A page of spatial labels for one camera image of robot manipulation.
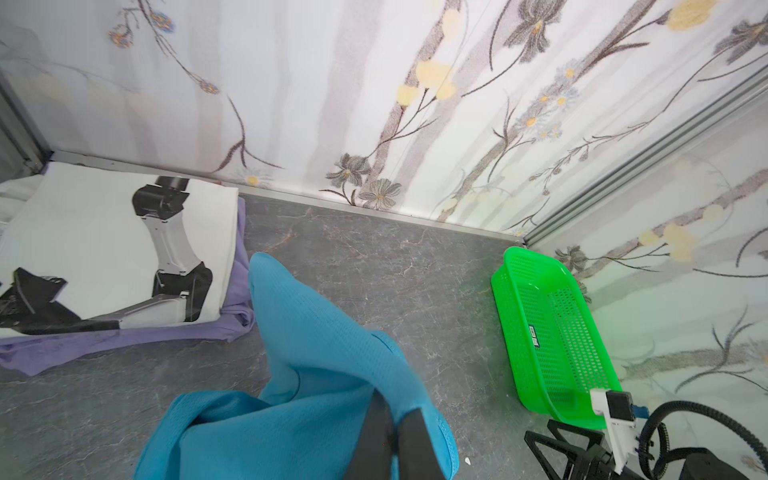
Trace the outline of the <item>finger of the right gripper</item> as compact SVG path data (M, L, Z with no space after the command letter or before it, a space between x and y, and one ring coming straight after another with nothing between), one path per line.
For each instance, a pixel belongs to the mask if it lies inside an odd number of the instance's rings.
M573 426L554 419L548 421L547 429L556 440L581 449L590 449L594 445L601 446L604 440L604 434L601 431Z
M551 436L527 431L524 441L549 480L570 480L574 472L574 446Z

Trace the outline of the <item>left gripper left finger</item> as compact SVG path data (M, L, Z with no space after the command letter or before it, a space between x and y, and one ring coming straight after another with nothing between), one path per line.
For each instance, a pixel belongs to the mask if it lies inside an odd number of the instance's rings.
M390 480L395 450L395 427L390 407L375 390L344 480Z

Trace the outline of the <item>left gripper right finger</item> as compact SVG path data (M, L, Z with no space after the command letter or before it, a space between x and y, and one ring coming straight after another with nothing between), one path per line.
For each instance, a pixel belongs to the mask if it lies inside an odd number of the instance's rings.
M397 427L398 472L403 480L445 480L421 410L405 415Z

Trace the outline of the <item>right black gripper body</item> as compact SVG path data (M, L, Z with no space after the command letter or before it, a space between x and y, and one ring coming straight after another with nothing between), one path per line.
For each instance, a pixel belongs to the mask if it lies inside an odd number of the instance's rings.
M566 457L564 480L642 480L628 467L617 473L613 455L598 444L587 450L571 446Z

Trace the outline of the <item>teal blue t-shirt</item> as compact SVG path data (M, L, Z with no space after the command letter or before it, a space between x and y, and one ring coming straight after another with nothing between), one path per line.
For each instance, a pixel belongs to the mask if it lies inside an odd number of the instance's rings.
M297 280L265 253L249 287L270 378L258 396L179 396L144 448L138 479L340 479L370 403L386 401L394 425L423 416L440 472L460 456L451 429L398 345Z

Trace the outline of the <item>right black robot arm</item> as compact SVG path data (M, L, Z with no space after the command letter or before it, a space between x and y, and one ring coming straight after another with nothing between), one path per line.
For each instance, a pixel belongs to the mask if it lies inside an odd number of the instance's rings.
M621 473L614 471L613 456L602 446L603 433L556 420L550 420L547 428L551 436L527 431L524 440L548 479L642 479L628 467ZM562 454L565 466L558 470L546 458L543 447ZM680 479L746 479L746 476L713 453L700 450L684 458Z

